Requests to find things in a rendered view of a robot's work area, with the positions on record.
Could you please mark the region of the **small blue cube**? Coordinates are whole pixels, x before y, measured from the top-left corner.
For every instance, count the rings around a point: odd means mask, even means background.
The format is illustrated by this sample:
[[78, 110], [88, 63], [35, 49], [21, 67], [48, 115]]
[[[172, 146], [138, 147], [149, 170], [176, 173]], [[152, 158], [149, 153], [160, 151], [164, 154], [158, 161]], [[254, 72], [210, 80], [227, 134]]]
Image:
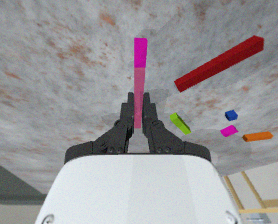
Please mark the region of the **small blue cube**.
[[236, 120], [238, 115], [234, 110], [225, 112], [225, 117], [228, 121]]

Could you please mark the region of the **lime green rod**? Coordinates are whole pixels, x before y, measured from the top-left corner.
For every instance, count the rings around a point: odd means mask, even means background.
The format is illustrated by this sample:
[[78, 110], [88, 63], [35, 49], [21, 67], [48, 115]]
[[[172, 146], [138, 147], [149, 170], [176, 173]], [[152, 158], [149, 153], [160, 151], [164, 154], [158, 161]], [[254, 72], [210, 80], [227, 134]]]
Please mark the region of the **lime green rod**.
[[191, 133], [188, 125], [179, 117], [177, 113], [170, 115], [170, 119], [185, 135]]

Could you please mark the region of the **orange rod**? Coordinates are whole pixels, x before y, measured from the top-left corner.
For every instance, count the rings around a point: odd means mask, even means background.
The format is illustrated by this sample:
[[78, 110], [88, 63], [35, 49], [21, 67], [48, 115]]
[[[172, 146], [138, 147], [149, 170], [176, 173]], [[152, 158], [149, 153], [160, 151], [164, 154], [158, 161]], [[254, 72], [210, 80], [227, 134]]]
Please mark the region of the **orange rod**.
[[243, 135], [243, 139], [245, 142], [271, 139], [272, 137], [273, 135], [269, 131]]

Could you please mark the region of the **magenta rod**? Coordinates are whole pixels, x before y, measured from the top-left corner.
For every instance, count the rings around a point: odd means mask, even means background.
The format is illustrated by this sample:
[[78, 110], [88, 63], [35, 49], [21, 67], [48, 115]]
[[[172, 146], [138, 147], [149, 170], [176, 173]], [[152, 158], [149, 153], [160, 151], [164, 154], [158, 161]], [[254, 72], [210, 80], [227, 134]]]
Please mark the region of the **magenta rod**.
[[233, 125], [231, 125], [231, 126], [228, 126], [224, 129], [220, 130], [220, 132], [222, 133], [223, 136], [227, 137], [234, 133], [237, 133], [238, 131]]
[[134, 38], [134, 67], [146, 68], [147, 38]]

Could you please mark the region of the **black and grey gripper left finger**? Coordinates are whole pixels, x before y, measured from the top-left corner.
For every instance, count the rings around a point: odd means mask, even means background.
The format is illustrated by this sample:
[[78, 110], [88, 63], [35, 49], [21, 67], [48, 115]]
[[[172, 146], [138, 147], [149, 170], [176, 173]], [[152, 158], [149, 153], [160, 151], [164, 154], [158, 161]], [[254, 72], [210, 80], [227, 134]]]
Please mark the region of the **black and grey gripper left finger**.
[[127, 153], [129, 139], [134, 133], [134, 93], [128, 92], [127, 103], [122, 103], [120, 119], [114, 127], [97, 138], [71, 146], [65, 153], [64, 165], [71, 159], [92, 153]]

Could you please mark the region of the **pink rod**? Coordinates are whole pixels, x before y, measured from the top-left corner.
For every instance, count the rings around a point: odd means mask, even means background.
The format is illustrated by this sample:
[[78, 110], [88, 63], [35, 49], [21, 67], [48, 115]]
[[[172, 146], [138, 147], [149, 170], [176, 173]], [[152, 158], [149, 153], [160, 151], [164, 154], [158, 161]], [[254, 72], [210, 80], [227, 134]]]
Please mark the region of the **pink rod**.
[[134, 128], [141, 128], [145, 68], [134, 67]]

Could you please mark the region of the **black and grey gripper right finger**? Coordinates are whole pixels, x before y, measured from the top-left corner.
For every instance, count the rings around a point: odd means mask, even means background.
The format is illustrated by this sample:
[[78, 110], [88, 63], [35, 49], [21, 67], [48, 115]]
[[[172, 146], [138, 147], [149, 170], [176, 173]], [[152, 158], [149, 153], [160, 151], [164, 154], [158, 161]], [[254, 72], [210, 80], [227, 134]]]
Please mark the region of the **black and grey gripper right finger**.
[[189, 153], [211, 162], [210, 151], [205, 146], [184, 142], [165, 128], [164, 123], [158, 120], [156, 105], [150, 103], [147, 92], [143, 94], [142, 131], [148, 139], [150, 153]]

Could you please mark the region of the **dark red rod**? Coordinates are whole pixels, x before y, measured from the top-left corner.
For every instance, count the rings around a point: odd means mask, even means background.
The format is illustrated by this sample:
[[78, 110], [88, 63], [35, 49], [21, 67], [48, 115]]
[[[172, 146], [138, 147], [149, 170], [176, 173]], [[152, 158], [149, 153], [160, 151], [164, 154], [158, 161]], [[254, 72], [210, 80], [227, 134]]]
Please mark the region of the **dark red rod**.
[[263, 50], [264, 38], [252, 36], [186, 75], [175, 80], [182, 92]]

